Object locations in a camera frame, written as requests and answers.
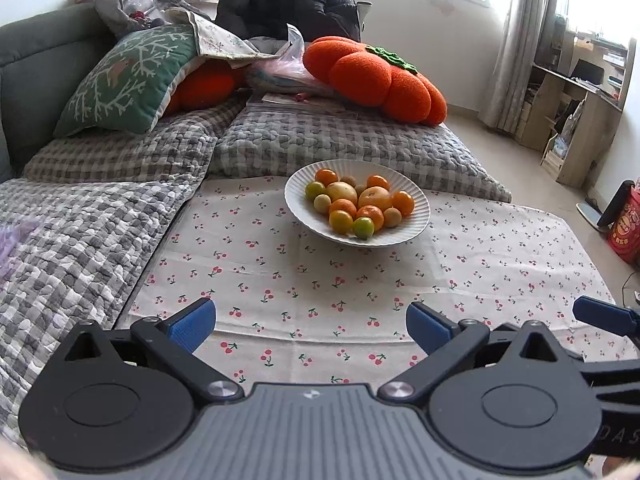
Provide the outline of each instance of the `tablecloth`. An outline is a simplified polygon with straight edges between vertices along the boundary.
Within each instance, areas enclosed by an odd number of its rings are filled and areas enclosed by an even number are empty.
[[[407,335],[412,301],[491,327],[542,320],[588,360],[636,357],[627,339],[573,318],[580,295],[613,299],[552,214],[427,191],[432,215],[423,234],[363,250],[301,226],[284,202],[285,182],[204,181],[123,325],[211,297],[216,330],[196,355],[247,391],[256,381],[376,388],[425,357]]]

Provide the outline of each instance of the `purple fabric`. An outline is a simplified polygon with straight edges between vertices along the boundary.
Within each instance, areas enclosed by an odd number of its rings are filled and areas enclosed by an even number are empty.
[[[36,222],[29,220],[15,225],[0,226],[0,281],[8,279],[11,275],[9,254],[17,244],[26,240],[36,226]]]

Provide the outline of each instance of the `floor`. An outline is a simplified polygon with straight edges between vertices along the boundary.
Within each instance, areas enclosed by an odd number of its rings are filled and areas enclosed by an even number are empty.
[[[477,120],[449,116],[447,126],[467,145],[489,174],[509,188],[514,204],[548,211],[569,224],[600,271],[616,303],[623,304],[622,285],[634,268],[617,257],[604,237],[578,213],[575,205],[584,199],[584,192],[555,182],[540,167],[539,152],[487,130]],[[640,291],[640,272],[631,277],[625,287],[627,305],[634,303],[634,290]]]

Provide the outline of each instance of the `black jacket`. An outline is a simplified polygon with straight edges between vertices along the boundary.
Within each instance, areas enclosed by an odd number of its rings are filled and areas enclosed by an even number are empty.
[[[342,36],[360,41],[354,0],[220,0],[215,23],[246,40],[255,36],[287,39],[287,23],[305,41]]]

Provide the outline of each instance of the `green pillow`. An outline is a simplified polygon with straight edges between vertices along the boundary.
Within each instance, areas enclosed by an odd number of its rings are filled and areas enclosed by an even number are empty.
[[[203,62],[191,25],[132,32],[82,80],[53,136],[68,137],[91,126],[146,134],[175,88]]]

